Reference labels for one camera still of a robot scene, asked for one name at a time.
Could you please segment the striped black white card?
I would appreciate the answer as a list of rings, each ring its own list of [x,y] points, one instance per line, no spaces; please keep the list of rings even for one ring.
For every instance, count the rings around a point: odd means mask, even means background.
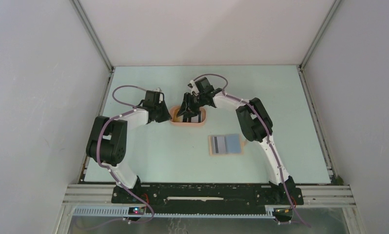
[[[196,116],[193,116],[193,117],[184,117],[182,119],[182,122],[184,123],[201,123],[202,122],[202,114],[199,113],[198,115]]]

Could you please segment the pink oval tray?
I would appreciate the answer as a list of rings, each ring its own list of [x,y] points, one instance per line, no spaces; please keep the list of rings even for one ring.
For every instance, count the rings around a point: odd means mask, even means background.
[[[169,110],[169,114],[172,117],[170,120],[172,125],[178,127],[201,127],[205,124],[207,116],[206,110],[203,107],[200,108],[200,113],[192,118],[177,117],[179,109],[180,106],[174,106]]]

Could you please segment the tan leather card holder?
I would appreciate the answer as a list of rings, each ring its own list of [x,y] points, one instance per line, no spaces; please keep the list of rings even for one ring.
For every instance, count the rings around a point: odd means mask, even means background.
[[[240,134],[212,135],[208,137],[211,156],[244,154],[245,140]]]

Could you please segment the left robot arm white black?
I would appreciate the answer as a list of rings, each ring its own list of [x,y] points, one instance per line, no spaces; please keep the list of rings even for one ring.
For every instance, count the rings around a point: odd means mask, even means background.
[[[125,188],[123,197],[130,203],[140,201],[142,190],[136,186],[139,177],[123,162],[129,130],[152,122],[171,120],[164,93],[159,89],[146,91],[145,98],[132,110],[109,118],[98,116],[85,149],[86,155],[108,170],[116,184]]]

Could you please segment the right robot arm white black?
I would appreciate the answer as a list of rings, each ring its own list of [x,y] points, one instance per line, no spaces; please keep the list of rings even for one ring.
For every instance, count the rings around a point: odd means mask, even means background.
[[[257,142],[265,153],[273,201],[278,204],[288,201],[294,208],[291,193],[296,184],[279,156],[273,138],[273,122],[261,100],[242,99],[228,94],[224,88],[214,88],[206,75],[192,79],[187,86],[190,91],[184,94],[177,116],[194,117],[203,106],[235,111],[245,139]]]

